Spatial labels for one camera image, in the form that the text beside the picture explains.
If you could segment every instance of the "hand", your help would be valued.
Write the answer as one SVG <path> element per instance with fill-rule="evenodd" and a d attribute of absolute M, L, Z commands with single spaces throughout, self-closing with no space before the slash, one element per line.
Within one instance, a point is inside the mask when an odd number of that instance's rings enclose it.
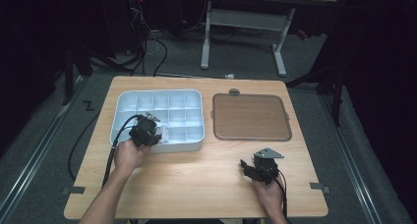
<path fill-rule="evenodd" d="M 271 223 L 287 223 L 282 212 L 283 194 L 275 181 L 266 185 L 264 182 L 252 180 L 257 191 L 258 200 L 267 213 Z"/>
<path fill-rule="evenodd" d="M 133 170 L 141 166 L 149 151 L 150 146 L 137 147 L 131 139 L 120 142 L 114 154 L 115 170 L 130 176 Z"/>

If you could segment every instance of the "wire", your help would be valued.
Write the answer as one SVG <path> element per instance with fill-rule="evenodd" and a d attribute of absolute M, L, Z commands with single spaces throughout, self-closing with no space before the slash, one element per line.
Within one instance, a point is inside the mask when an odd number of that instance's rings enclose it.
<path fill-rule="evenodd" d="M 84 133 L 87 131 L 87 129 L 89 128 L 89 126 L 91 126 L 91 124 L 92 124 L 92 122 L 94 122 L 95 121 L 95 119 L 97 119 L 98 118 L 98 115 L 100 115 L 100 112 L 98 112 L 92 119 L 91 119 L 91 121 L 89 121 L 89 123 L 86 125 L 86 127 L 83 129 L 83 131 L 80 133 L 80 135 L 78 136 L 78 138 L 77 138 L 77 140 L 76 140 L 76 142 L 74 143 L 74 145 L 73 145 L 73 148 L 71 149 L 71 152 L 70 152 L 70 156 L 68 157 L 68 172 L 70 173 L 70 176 L 71 176 L 71 178 L 73 179 L 73 181 L 75 182 L 76 181 L 76 176 L 74 175 L 74 172 L 73 172 L 73 170 L 72 170 L 72 168 L 71 168 L 71 160 L 72 160 L 72 158 L 73 158 L 73 154 L 74 154 L 74 151 L 75 151 L 75 149 L 76 149 L 76 147 L 77 147 L 77 145 L 79 144 L 79 142 L 80 142 L 80 140 L 81 140 L 81 138 L 83 137 L 83 135 L 84 135 Z"/>
<path fill-rule="evenodd" d="M 284 182 L 284 187 L 281 185 L 281 183 L 275 178 L 273 177 L 267 169 L 265 169 L 262 165 L 260 165 L 260 167 L 264 170 L 265 173 L 268 174 L 268 176 L 270 176 L 279 186 L 279 189 L 282 192 L 282 198 L 283 198 L 283 204 L 282 204 L 282 213 L 284 214 L 285 219 L 287 219 L 287 196 L 286 196 L 286 180 L 284 177 L 284 174 L 282 174 L 282 172 L 278 169 L 278 174 L 281 174 L 283 182 Z"/>
<path fill-rule="evenodd" d="M 202 26 L 198 27 L 198 25 L 202 22 L 203 16 L 205 15 L 205 10 L 206 10 L 207 3 L 208 2 L 206 1 L 205 6 L 203 7 L 203 10 L 202 10 L 202 14 L 200 15 L 200 18 L 197 21 L 197 23 L 192 28 L 184 29 L 183 31 L 199 29 L 199 28 L 202 28 L 202 27 L 206 26 L 206 25 L 202 25 Z"/>
<path fill-rule="evenodd" d="M 128 123 L 132 120 L 138 118 L 138 115 L 134 115 L 130 118 L 128 118 L 128 120 L 126 120 L 126 122 L 123 124 L 123 126 L 120 128 L 119 133 L 117 133 L 116 138 L 113 141 L 113 145 L 111 146 L 111 150 L 110 153 L 108 154 L 108 159 L 107 159 L 107 166 L 105 168 L 105 173 L 104 173 L 104 178 L 103 178 L 103 183 L 101 187 L 104 187 L 105 183 L 108 180 L 108 176 L 110 175 L 110 168 L 111 168 L 111 164 L 113 162 L 113 158 L 114 158 L 114 152 L 116 151 L 116 147 L 117 144 L 119 143 L 119 138 L 120 135 L 123 133 L 123 131 L 125 131 L 126 129 L 130 128 L 130 127 L 126 127 L 126 125 L 128 125 Z"/>
<path fill-rule="evenodd" d="M 158 69 L 159 69 L 159 67 L 162 65 L 162 63 L 165 61 L 165 59 L 166 59 L 166 55 L 168 54 L 168 49 L 166 48 L 166 45 L 165 45 L 164 43 L 162 43 L 161 41 L 159 41 L 159 40 L 155 40 L 155 41 L 159 42 L 159 43 L 163 46 L 163 48 L 165 48 L 165 55 L 163 56 L 162 61 L 160 61 L 159 65 L 158 65 L 158 66 L 155 68 L 155 70 L 153 71 L 153 76 L 154 76 L 154 77 L 156 77 L 156 72 L 157 72 L 157 70 L 158 70 Z"/>

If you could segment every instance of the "black cable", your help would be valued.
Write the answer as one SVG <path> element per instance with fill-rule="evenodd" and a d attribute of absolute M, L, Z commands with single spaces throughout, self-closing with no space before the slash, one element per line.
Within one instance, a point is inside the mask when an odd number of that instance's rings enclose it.
<path fill-rule="evenodd" d="M 159 44 L 161 44 L 162 46 L 163 46 L 163 48 L 165 48 L 165 55 L 163 56 L 163 59 L 162 59 L 162 61 L 160 61 L 160 63 L 159 63 L 159 65 L 156 67 L 156 69 L 153 71 L 153 76 L 154 77 L 156 77 L 156 72 L 157 72 L 157 70 L 159 69 L 159 67 L 162 65 L 162 63 L 165 61 L 165 59 L 166 59 L 166 55 L 168 54 L 168 49 L 166 48 L 166 45 L 164 44 L 164 43 L 162 43 L 161 41 L 159 41 L 159 40 L 155 40 L 155 41 L 157 41 Z"/>
<path fill-rule="evenodd" d="M 68 164 L 67 165 L 68 165 L 68 172 L 70 173 L 70 176 L 73 179 L 73 181 L 76 181 L 76 176 L 74 175 L 73 170 L 71 168 L 71 160 L 72 160 L 74 151 L 75 151 L 77 145 L 79 144 L 81 138 L 83 137 L 84 133 L 87 131 L 87 129 L 89 128 L 89 126 L 92 124 L 92 122 L 94 122 L 95 119 L 98 118 L 98 115 L 100 115 L 99 112 L 91 119 L 91 121 L 89 121 L 89 123 L 86 125 L 86 127 L 83 129 L 83 131 L 78 136 L 76 142 L 73 145 L 73 148 L 71 149 L 70 156 L 68 157 Z"/>
<path fill-rule="evenodd" d="M 282 192 L 282 198 L 283 198 L 283 204 L 282 204 L 282 213 L 284 214 L 285 219 L 287 219 L 287 196 L 286 196 L 286 180 L 284 175 L 282 174 L 282 172 L 278 169 L 278 174 L 281 174 L 283 182 L 284 182 L 284 188 L 282 187 L 282 185 L 279 183 L 279 181 L 273 177 L 267 169 L 265 169 L 262 165 L 260 165 L 260 167 L 264 170 L 265 173 L 267 173 L 279 186 L 279 189 Z"/>
<path fill-rule="evenodd" d="M 111 146 L 110 153 L 108 154 L 107 166 L 105 168 L 104 179 L 103 179 L 103 183 L 102 183 L 102 186 L 101 187 L 104 187 L 105 183 L 108 180 L 108 176 L 110 175 L 111 163 L 113 162 L 114 152 L 116 151 L 117 144 L 119 143 L 120 135 L 123 133 L 123 131 L 125 131 L 127 128 L 129 128 L 129 127 L 126 127 L 126 125 L 128 125 L 128 123 L 132 119 L 135 119 L 135 118 L 138 118 L 138 115 L 134 115 L 134 116 L 128 118 L 128 120 L 126 120 L 126 122 L 120 128 L 119 133 L 117 134 L 116 138 L 113 141 L 113 145 Z"/>

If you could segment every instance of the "table leg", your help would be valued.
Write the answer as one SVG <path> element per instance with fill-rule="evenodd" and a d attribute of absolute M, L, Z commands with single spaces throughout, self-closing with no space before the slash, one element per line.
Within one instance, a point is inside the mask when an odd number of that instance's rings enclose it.
<path fill-rule="evenodd" d="M 292 8 L 292 9 L 289 10 L 288 15 L 287 15 L 287 17 L 285 19 L 285 22 L 284 22 L 284 27 L 282 28 L 281 36 L 279 37 L 278 43 L 274 44 L 272 46 L 273 56 L 275 57 L 275 62 L 276 62 L 276 68 L 278 69 L 278 74 L 281 77 L 286 76 L 285 66 L 284 66 L 284 63 L 282 61 L 282 56 L 281 56 L 281 48 L 282 48 L 282 45 L 284 43 L 285 36 L 288 33 L 289 26 L 291 25 L 291 21 L 292 21 L 292 17 L 294 16 L 294 12 L 295 12 L 295 8 Z"/>
<path fill-rule="evenodd" d="M 205 42 L 203 44 L 203 54 L 202 54 L 202 69 L 207 69 L 209 67 L 209 28 L 211 23 L 211 1 L 208 1 L 208 10 L 206 17 L 206 36 Z"/>

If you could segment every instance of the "dark background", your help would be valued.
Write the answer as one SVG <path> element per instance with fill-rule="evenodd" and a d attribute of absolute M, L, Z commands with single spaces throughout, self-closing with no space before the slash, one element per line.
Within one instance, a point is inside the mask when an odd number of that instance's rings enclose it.
<path fill-rule="evenodd" d="M 39 103 L 55 90 L 54 82 L 64 69 L 70 43 L 79 41 L 109 57 L 132 49 L 131 2 L 0 0 L 1 154 Z M 182 21 L 194 24 L 204 5 L 199 0 L 144 2 L 145 15 L 152 17 L 149 24 L 177 35 L 186 28 Z M 365 133 L 414 221 L 416 3 L 417 0 L 338 0 L 340 5 L 369 8 L 354 13 L 318 13 L 300 7 L 290 28 L 290 33 L 301 29 L 309 35 L 328 34 L 312 73 L 327 66 L 343 68 L 344 84 Z M 334 74 L 326 73 L 313 81 L 334 81 Z"/>

